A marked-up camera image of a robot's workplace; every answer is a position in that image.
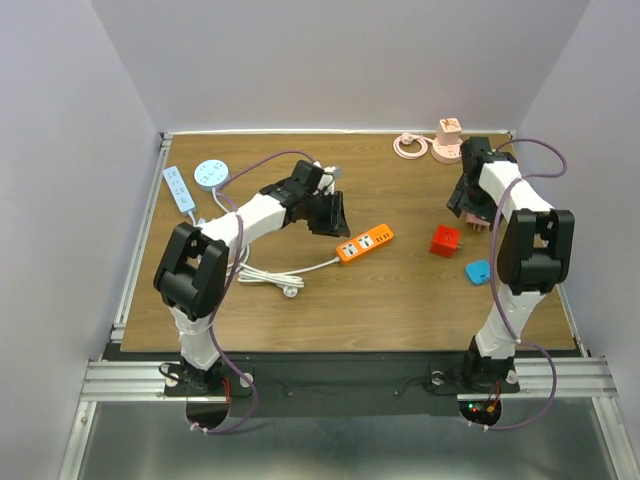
red cube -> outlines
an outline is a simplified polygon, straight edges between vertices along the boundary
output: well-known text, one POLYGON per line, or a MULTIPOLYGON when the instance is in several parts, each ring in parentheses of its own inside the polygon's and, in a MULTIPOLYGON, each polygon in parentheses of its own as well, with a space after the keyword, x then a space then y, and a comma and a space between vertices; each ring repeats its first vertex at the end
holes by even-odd
POLYGON ((445 225, 438 225, 436 233, 431 239, 431 248, 429 248, 429 251, 441 257, 451 258, 453 254, 456 253, 459 242, 460 230, 445 225))

power socket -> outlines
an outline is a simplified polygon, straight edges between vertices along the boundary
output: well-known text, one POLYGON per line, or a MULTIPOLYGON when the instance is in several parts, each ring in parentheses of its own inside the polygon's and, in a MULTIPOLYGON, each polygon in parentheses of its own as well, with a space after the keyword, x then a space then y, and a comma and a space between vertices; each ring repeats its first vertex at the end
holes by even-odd
POLYGON ((388 243, 393 238, 393 232, 384 223, 364 232, 362 235, 338 245, 336 252, 342 263, 355 260, 357 257, 370 252, 374 248, 388 243))
POLYGON ((167 182, 167 186, 171 191, 171 195, 173 195, 173 200, 176 202, 180 213, 186 216, 189 212, 195 212, 196 204, 182 179, 182 175, 180 175, 178 167, 165 168, 162 171, 162 175, 167 182))

robotic arm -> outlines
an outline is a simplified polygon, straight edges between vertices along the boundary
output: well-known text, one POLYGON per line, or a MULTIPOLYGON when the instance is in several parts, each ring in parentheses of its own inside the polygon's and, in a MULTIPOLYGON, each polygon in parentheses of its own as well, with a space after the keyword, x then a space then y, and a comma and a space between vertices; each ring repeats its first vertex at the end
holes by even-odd
MULTIPOLYGON (((463 173, 447 207, 456 216, 471 213, 492 229, 498 227, 493 222, 501 207, 508 226, 497 259, 502 282, 498 301, 520 338, 536 305, 567 277, 574 217, 568 210, 554 209, 526 180, 503 199, 509 185, 522 176, 515 158, 492 151, 488 138, 471 137, 462 144, 461 154, 463 173)), ((470 383, 505 379, 514 355, 514 339, 494 303, 465 356, 465 378, 470 383)))
POLYGON ((300 160, 290 177, 264 187, 237 212, 174 229, 153 285, 180 331, 182 366, 192 383, 217 383, 212 370, 219 354, 209 336, 210 316, 224 297, 230 253, 298 220, 306 220, 314 234, 349 236, 342 192, 335 191, 340 174, 337 167, 300 160), (243 222, 242 245, 236 215, 243 222))

dark gray panel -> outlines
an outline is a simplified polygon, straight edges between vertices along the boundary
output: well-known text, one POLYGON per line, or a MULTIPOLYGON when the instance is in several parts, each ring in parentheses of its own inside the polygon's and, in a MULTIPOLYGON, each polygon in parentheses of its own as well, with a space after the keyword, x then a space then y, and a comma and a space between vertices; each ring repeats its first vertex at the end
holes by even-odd
MULTIPOLYGON (((504 402, 501 423, 542 401, 504 402)), ((101 405, 82 479, 615 479, 590 399, 557 400, 539 423, 483 433, 426 415, 278 418, 243 433, 190 432, 184 405, 101 405)))

wooden table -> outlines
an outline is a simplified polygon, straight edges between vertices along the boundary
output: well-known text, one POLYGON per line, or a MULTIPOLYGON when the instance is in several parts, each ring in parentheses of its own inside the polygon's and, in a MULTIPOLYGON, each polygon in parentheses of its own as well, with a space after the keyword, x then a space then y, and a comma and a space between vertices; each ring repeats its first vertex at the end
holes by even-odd
MULTIPOLYGON (((464 267, 487 259, 489 233, 473 232, 445 204, 461 165, 398 158, 390 135, 184 135, 173 139, 167 166, 180 169, 197 216, 220 211, 193 179, 195 167, 217 158, 232 173, 284 149, 309 152, 323 166, 339 165, 345 213, 356 236, 387 223, 395 238, 353 265, 331 265, 303 274, 294 299, 273 285, 234 282, 216 319, 222 346, 232 351, 464 350, 492 305, 488 285, 472 286, 464 267), (462 230, 463 250, 448 260, 429 253, 439 224, 462 230)), ((494 146, 504 135, 492 136, 494 146)), ((232 183, 225 193, 238 204, 261 187, 287 177, 299 159, 288 155, 232 183)), ((178 351, 172 317, 152 278, 176 224, 185 220, 166 184, 160 186, 122 342, 128 352, 178 351)), ((304 222, 267 235, 251 247, 250 265, 272 272, 333 258, 346 239, 312 235, 304 222)), ((553 349, 574 347, 557 292, 538 306, 524 338, 553 349)))

